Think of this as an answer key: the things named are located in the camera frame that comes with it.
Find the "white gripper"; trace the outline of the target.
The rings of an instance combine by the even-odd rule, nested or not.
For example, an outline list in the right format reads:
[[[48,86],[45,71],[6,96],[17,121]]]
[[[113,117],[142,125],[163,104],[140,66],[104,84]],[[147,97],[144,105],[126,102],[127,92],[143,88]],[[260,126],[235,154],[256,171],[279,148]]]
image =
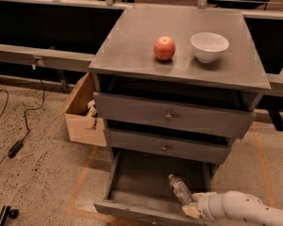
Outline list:
[[[184,214],[190,218],[200,218],[206,220],[216,219],[216,212],[219,206],[218,194],[216,192],[192,193],[192,198],[197,202],[183,205]]]

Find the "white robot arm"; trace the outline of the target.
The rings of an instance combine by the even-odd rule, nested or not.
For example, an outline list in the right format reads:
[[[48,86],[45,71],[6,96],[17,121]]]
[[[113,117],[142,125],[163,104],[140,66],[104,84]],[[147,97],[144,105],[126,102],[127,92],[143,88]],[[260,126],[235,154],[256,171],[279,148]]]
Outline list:
[[[233,219],[258,226],[283,226],[283,210],[265,205],[240,191],[194,193],[193,202],[182,207],[186,216],[205,220]]]

